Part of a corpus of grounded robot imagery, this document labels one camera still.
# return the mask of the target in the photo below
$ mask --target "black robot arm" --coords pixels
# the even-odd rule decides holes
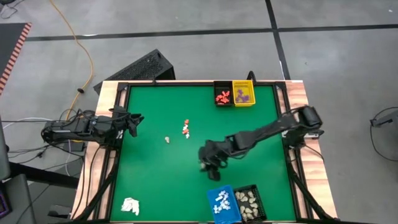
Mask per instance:
[[[123,107],[110,109],[113,117],[95,116],[93,111],[79,111],[70,121],[49,121],[42,130],[42,138],[49,144],[67,140],[94,141],[101,146],[112,146],[125,130],[137,136],[137,126],[144,119]]]
[[[220,180],[219,168],[228,166],[228,158],[242,159],[259,141],[276,134],[285,133],[290,146],[296,147],[304,142],[304,136],[319,129],[322,121],[311,106],[292,109],[281,118],[254,131],[240,131],[225,137],[224,141],[207,140],[199,149],[202,171],[207,171],[209,178]]]

